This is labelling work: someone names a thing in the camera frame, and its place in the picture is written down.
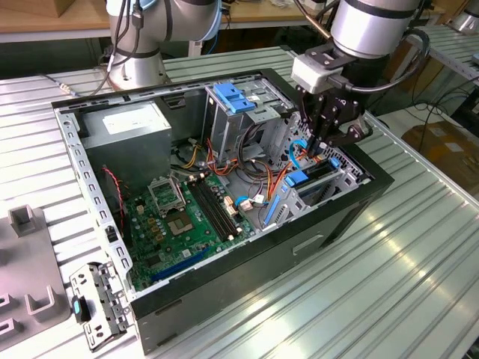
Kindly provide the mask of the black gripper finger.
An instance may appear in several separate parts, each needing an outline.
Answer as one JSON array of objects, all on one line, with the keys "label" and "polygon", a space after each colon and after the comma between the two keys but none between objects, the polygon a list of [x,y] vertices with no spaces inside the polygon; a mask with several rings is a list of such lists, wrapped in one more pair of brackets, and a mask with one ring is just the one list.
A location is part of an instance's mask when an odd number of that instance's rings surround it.
[{"label": "black gripper finger", "polygon": [[299,94],[300,116],[310,133],[306,150],[309,156],[316,156],[322,152],[320,144],[329,130],[329,121],[325,117],[328,97],[324,93],[309,93],[301,85],[296,86],[296,91]]},{"label": "black gripper finger", "polygon": [[323,154],[329,148],[354,144],[370,136],[372,132],[372,127],[363,121],[359,113],[330,111],[321,114],[317,134],[317,154]]}]

